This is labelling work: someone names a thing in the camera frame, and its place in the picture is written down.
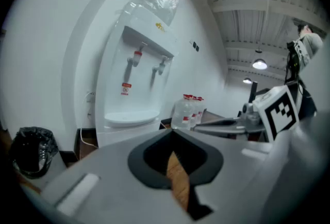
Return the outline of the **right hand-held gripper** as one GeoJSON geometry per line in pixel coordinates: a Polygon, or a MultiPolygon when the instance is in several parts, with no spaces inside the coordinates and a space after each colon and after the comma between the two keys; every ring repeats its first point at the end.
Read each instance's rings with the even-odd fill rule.
{"type": "Polygon", "coordinates": [[[298,113],[289,87],[275,86],[254,93],[253,100],[244,104],[241,118],[226,118],[221,120],[221,125],[199,125],[193,130],[224,138],[264,133],[266,142],[273,142],[280,132],[296,127],[299,123],[298,113]],[[242,121],[244,126],[237,126],[242,121]]]}

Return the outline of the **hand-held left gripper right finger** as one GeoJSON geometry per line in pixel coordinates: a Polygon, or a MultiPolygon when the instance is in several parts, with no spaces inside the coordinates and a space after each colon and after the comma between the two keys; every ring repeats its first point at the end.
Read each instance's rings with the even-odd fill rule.
{"type": "Polygon", "coordinates": [[[173,131],[189,172],[188,211],[176,223],[280,223],[302,201],[302,134],[272,144],[173,131]]]}

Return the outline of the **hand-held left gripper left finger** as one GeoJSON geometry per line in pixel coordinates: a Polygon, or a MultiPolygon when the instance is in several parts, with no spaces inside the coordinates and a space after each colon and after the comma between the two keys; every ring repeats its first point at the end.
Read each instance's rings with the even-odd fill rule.
{"type": "Polygon", "coordinates": [[[192,223],[169,189],[147,187],[131,173],[138,145],[169,134],[158,130],[95,150],[31,195],[51,223],[192,223]]]}

